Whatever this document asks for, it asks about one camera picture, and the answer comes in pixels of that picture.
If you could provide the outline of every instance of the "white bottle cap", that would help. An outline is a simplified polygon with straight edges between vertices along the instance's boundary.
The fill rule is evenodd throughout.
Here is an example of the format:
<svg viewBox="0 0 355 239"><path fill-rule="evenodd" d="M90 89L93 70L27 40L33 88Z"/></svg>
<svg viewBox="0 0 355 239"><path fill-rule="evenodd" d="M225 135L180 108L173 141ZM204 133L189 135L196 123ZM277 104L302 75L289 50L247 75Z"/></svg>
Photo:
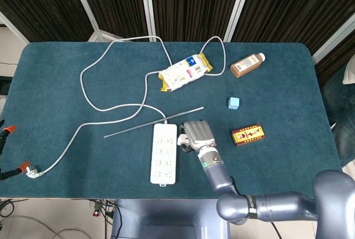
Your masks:
<svg viewBox="0 0 355 239"><path fill-rule="evenodd" d="M262 62L265 60L265 55L263 53L258 53L261 56Z"/></svg>

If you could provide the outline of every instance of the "black curtain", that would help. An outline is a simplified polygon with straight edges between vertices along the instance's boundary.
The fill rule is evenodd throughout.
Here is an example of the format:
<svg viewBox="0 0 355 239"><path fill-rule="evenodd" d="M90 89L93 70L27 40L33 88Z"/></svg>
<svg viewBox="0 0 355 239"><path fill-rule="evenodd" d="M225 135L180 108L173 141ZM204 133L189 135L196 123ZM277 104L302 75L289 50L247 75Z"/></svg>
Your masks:
<svg viewBox="0 0 355 239"><path fill-rule="evenodd" d="M88 0L99 28L123 38L148 35L143 0Z"/></svg>
<svg viewBox="0 0 355 239"><path fill-rule="evenodd" d="M311 54L355 12L355 0L246 0L232 41L302 42Z"/></svg>
<svg viewBox="0 0 355 239"><path fill-rule="evenodd" d="M0 0L0 11L30 41L87 41L93 28L80 0Z"/></svg>
<svg viewBox="0 0 355 239"><path fill-rule="evenodd" d="M322 87L332 75L346 64L355 54L355 31L340 42L319 63L316 64L316 73Z"/></svg>
<svg viewBox="0 0 355 239"><path fill-rule="evenodd" d="M222 39L235 0L153 0L156 34L165 41Z"/></svg>

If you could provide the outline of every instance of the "bottle label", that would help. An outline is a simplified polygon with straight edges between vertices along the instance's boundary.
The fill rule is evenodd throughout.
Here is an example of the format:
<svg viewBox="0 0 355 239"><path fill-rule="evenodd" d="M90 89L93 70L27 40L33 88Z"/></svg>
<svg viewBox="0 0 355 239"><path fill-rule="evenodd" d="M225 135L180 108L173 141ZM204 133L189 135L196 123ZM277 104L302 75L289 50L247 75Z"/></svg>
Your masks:
<svg viewBox="0 0 355 239"><path fill-rule="evenodd" d="M248 69L250 66L253 66L254 64L258 63L259 60L254 56L250 56L244 60L241 60L240 62L236 63L234 66L237 68L239 72L242 72L246 69Z"/></svg>

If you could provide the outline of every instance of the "white cable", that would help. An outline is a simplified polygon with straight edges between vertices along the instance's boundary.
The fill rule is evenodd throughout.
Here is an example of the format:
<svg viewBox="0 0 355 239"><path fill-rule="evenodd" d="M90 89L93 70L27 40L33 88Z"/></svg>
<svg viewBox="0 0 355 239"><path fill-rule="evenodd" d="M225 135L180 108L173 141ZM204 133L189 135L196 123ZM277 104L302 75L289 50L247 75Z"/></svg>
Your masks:
<svg viewBox="0 0 355 239"><path fill-rule="evenodd" d="M223 50L223 70L222 70L220 73L218 73L218 74L205 74L205 75L209 75L210 77L218 77L219 75L222 75L222 74L224 73L225 69L226 69L226 50L225 50L225 48L224 48L223 40L222 40L219 36L215 35L215 36L211 37L209 40L207 40L207 41L205 42L205 44L203 45L202 49L200 50L200 52L203 52L204 49L205 49L205 47L206 47L206 45L207 45L212 39L214 39L214 38L217 38L217 39L221 42L221 44L222 44L222 50Z"/></svg>
<svg viewBox="0 0 355 239"><path fill-rule="evenodd" d="M150 108L150 109L153 109L153 110L156 110L157 112L159 112L163 118L165 118L165 115L164 113L153 107L153 106L150 106L150 105L146 105L144 104L145 103L145 100L146 100L146 96L147 96L147 93L148 93L148 81L147 81L147 78L148 78L148 75L151 75L151 74L156 74L158 73L159 71L155 71L155 72L150 72L148 74L145 75L144 77L144 83L145 83L145 90L144 90L144 97L143 97L143 101L141 102L141 104L137 104L137 103L130 103L130 104L120 104L120 105L116 105L116 106L113 106L111 108L106 108L106 109L101 109L101 108L98 108L96 107L91 101L90 99L88 98L86 92L85 92L85 88L84 88L84 82L83 82L83 74L88 70L90 69L91 67L95 66L97 63L99 63L103 58L104 56L107 54L107 52L109 51L109 49L111 48L111 46L115 43L115 42L121 42L121 41L126 41L126 40L132 40L132 39L143 39L143 38L157 38L160 42L161 42L161 46L163 47L163 50L166 54L166 57L168 58L169 60L169 63L170 65L172 65L173 63L171 62L171 59L170 59L170 56L164 46L164 43L163 41L161 40L160 37L157 37L155 35L150 35L150 36L143 36L143 37L134 37L134 38L124 38L124 39L117 39L117 40L114 40L112 41L109 46L107 47L107 49L104 51L104 53L100 56L99 59L97 59L94 63L92 63L91 65L87 66L86 68L84 68L82 70L82 72L80 73L80 85L82 87L82 92L83 92L83 95L86 99L86 101L90 104L90 106L92 108L94 108L95 110L97 111L101 111L101 112L104 112L104 111L110 111L110 110L113 110L113 109L117 109L117 108L121 108L121 107L126 107L126 106L139 106L138 110L132 114L131 116L128 116L126 118L123 118L123 119L119 119L119 120L114 120L114 121L101 121L101 122L91 122L91 123L84 123L84 124L81 124L75 131L75 133L73 134L72 138L70 139L68 145L65 147L65 149L63 150L62 154L59 156L59 158L57 158L57 160L47 169L45 169L44 171L40 171L38 172L37 169L29 169L27 168L27 173L26 175L30 178L38 178L44 174L46 174L48 171L50 171L52 168L54 168L59 162L60 160L64 157L65 153L67 153L68 149L70 148L71 144L73 143L75 137L77 136L77 134L79 133L80 129L84 126L87 126L87 125L103 125L103 124L116 124L116 123L121 123L122 121L127 121L129 119L132 119L134 118L140 111L143 107L147 107L147 108ZM201 51L202 52L206 45L214 38L217 38L221 44L222 44L222 49L223 49L223 55L224 55L224 65L223 65L223 70L221 73L218 73L218 74L206 74L206 75L209 75L209 76L218 76L218 75L221 75L223 74L223 72L225 71L225 68L226 68L226 51L225 51L225 48L224 48L224 44L223 44L223 41L220 37L218 36L214 36L214 37L211 37L202 47Z"/></svg>

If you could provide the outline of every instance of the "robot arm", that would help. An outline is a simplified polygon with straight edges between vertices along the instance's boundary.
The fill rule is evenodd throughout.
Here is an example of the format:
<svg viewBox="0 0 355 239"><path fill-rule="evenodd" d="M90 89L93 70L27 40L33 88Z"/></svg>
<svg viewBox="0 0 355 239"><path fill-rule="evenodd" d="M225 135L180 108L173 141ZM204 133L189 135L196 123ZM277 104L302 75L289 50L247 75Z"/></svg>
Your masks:
<svg viewBox="0 0 355 239"><path fill-rule="evenodd" d="M195 150L213 190L220 196L217 212L233 224L248 218L262 221L318 220L317 239L355 239L355 181L339 171L322 171L313 181L315 200L298 192L241 196L215 148L206 121L181 127L177 143L185 152Z"/></svg>

